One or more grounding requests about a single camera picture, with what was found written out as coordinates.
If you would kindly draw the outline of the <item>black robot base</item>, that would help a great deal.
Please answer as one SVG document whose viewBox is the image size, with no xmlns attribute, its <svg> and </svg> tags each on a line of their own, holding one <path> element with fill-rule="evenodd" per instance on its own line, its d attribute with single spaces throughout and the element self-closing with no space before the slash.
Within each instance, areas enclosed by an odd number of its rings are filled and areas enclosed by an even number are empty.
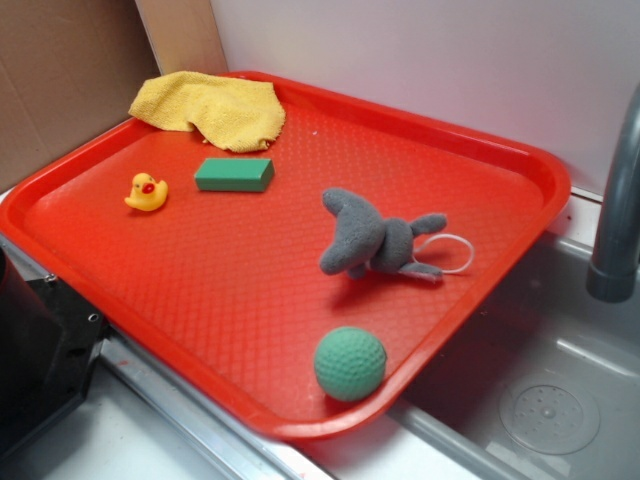
<svg viewBox="0 0 640 480">
<path fill-rule="evenodd" d="M 107 322 L 61 279 L 26 280 L 1 253 L 1 459 L 86 399 Z"/>
</svg>

